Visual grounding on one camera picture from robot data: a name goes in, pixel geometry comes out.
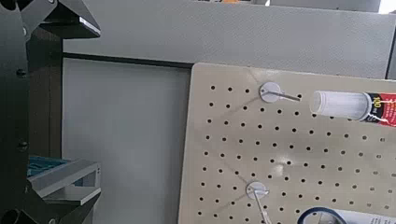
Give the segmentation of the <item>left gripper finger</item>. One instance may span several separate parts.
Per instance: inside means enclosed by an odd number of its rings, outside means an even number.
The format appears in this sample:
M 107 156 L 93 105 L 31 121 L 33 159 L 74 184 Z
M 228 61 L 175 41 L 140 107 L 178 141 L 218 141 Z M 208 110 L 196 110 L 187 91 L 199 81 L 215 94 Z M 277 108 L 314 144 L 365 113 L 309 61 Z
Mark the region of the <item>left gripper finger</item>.
M 27 39 L 38 27 L 62 39 L 91 39 L 101 28 L 83 0 L 18 0 Z
M 26 188 L 18 224 L 83 224 L 100 196 L 96 187 L 65 187 L 44 198 Z

